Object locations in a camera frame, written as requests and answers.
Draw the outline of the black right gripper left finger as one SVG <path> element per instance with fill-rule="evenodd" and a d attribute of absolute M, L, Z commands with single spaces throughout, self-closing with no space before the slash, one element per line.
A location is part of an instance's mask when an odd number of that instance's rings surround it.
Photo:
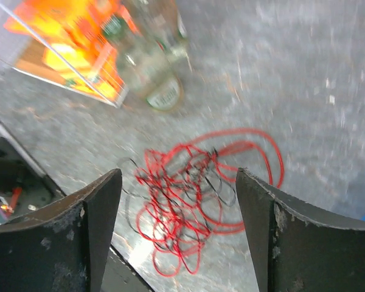
<path fill-rule="evenodd" d="M 100 291 L 121 190 L 113 169 L 0 225 L 0 291 Z"/>

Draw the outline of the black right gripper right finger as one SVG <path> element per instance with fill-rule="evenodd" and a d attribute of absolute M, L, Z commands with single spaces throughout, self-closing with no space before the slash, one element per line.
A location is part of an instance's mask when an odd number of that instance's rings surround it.
<path fill-rule="evenodd" d="M 365 291 L 365 221 L 239 169 L 237 198 L 260 291 Z"/>

